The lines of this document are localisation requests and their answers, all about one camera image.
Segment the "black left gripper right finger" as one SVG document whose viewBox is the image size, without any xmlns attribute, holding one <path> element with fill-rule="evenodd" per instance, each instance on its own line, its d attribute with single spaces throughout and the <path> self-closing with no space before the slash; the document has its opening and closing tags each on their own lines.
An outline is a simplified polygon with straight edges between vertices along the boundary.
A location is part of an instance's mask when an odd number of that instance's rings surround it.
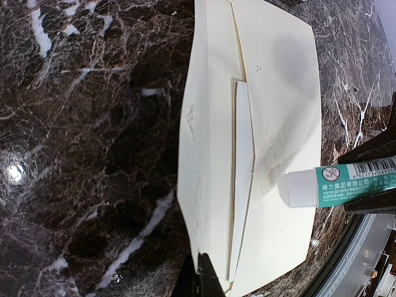
<svg viewBox="0 0 396 297">
<path fill-rule="evenodd" d="M 207 253 L 198 255 L 197 295 L 200 297 L 225 297 L 216 271 Z"/>
</svg>

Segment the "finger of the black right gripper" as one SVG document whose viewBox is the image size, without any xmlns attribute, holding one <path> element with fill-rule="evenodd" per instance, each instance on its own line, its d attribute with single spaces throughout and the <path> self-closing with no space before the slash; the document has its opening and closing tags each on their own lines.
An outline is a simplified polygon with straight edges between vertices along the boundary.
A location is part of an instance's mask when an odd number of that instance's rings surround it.
<svg viewBox="0 0 396 297">
<path fill-rule="evenodd" d="M 395 144 L 395 92 L 392 95 L 392 105 L 388 127 L 385 132 L 375 136 L 367 142 L 338 158 L 338 164 L 356 163 L 381 158 L 394 157 Z"/>
<path fill-rule="evenodd" d="M 395 189 L 352 200 L 343 205 L 349 214 L 392 214 L 395 215 Z"/>
</svg>

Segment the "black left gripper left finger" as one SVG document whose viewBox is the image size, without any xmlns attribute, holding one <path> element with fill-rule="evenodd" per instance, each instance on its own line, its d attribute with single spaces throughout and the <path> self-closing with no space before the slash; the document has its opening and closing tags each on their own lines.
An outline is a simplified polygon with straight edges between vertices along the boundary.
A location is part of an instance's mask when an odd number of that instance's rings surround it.
<svg viewBox="0 0 396 297">
<path fill-rule="evenodd" d="M 173 289 L 173 297 L 196 297 L 197 277 L 194 262 L 191 255 L 188 255 L 181 267 L 178 279 Z"/>
</svg>

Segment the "small glue bottle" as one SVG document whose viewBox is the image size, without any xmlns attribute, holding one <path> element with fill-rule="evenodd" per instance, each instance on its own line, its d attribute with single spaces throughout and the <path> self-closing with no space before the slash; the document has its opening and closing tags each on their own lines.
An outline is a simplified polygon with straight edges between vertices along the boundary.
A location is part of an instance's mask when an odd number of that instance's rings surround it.
<svg viewBox="0 0 396 297">
<path fill-rule="evenodd" d="M 278 180 L 290 208 L 328 208 L 395 189 L 395 157 L 294 171 Z"/>
</svg>

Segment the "cream envelope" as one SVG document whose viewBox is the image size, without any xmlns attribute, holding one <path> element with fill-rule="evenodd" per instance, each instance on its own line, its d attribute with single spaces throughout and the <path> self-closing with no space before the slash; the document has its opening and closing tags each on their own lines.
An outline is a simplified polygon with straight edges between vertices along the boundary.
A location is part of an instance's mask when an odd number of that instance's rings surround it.
<svg viewBox="0 0 396 297">
<path fill-rule="evenodd" d="M 310 25 L 265 1 L 196 1 L 179 129 L 179 206 L 196 272 L 244 296 L 305 261 L 314 207 L 277 182 L 321 161 Z"/>
</svg>

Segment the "black front rail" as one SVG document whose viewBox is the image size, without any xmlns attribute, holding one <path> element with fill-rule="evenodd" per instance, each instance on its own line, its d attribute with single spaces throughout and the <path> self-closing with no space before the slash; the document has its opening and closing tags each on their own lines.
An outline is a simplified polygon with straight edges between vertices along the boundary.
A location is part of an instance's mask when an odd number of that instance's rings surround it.
<svg viewBox="0 0 396 297">
<path fill-rule="evenodd" d="M 354 215 L 336 250 L 303 296 L 333 296 L 352 268 L 373 224 L 370 215 Z"/>
</svg>

